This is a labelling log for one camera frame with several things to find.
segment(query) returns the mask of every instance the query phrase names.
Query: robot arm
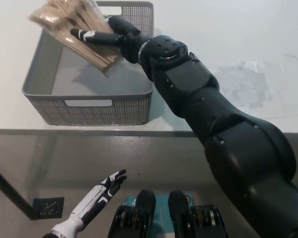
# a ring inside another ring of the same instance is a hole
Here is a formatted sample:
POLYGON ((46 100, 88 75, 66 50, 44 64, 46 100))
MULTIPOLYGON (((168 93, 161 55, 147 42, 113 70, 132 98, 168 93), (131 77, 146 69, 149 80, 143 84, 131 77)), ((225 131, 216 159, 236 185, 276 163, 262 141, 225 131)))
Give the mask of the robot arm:
MULTIPOLYGON (((296 160, 283 133, 233 106, 185 44, 143 37, 118 17, 108 22, 116 33, 108 45, 119 45, 129 62, 139 62, 173 113, 188 122, 215 179, 255 231, 263 238, 298 238, 298 189, 291 182, 296 160)), ((72 32, 107 44, 104 35, 79 33, 72 32)))
POLYGON ((96 185, 74 208, 70 217, 54 226, 43 238, 76 238, 120 189, 127 178, 125 172, 126 170, 118 171, 96 185))

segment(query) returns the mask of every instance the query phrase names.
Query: white tabletop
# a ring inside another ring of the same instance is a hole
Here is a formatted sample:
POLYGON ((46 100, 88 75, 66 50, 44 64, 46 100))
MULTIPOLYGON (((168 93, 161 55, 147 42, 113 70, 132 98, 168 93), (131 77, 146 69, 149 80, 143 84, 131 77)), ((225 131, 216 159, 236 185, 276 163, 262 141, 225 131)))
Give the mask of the white tabletop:
MULTIPOLYGON (((185 42, 238 108, 298 134, 298 0, 151 1, 155 34, 185 42)), ((21 93, 41 34, 27 17, 43 3, 0 0, 0 130, 192 134, 156 92, 146 125, 47 125, 21 93)))

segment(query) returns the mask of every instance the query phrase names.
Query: chopstick bundle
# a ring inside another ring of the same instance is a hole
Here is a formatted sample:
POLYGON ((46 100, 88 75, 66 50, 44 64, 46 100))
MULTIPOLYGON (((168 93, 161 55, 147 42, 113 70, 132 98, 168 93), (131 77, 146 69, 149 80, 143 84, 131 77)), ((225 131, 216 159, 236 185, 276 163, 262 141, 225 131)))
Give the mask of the chopstick bundle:
POLYGON ((103 73, 120 58, 118 48, 86 44, 70 33, 73 28, 113 33, 95 0, 49 0, 30 16, 30 20, 38 23, 103 73))

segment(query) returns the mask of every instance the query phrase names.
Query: gray plastic basket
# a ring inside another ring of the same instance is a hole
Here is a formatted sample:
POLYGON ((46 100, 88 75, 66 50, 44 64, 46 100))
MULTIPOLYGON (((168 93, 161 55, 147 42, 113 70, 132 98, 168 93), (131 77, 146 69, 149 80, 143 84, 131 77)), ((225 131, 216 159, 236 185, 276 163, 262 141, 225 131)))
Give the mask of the gray plastic basket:
MULTIPOLYGON (((152 3, 97 3, 121 7, 122 18, 153 35, 152 3)), ((43 31, 22 92, 50 125, 140 125, 149 121, 152 88, 139 65, 123 61, 105 77, 43 31)))

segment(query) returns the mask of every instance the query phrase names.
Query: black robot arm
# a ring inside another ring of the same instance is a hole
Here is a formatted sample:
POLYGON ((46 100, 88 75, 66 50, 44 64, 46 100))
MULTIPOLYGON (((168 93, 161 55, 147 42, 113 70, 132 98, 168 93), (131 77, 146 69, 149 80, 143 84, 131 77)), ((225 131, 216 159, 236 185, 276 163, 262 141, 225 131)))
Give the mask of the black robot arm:
POLYGON ((263 238, 298 238, 298 189, 291 182, 296 160, 283 133, 234 107, 181 42, 153 38, 140 63, 204 145, 215 179, 255 231, 263 238))

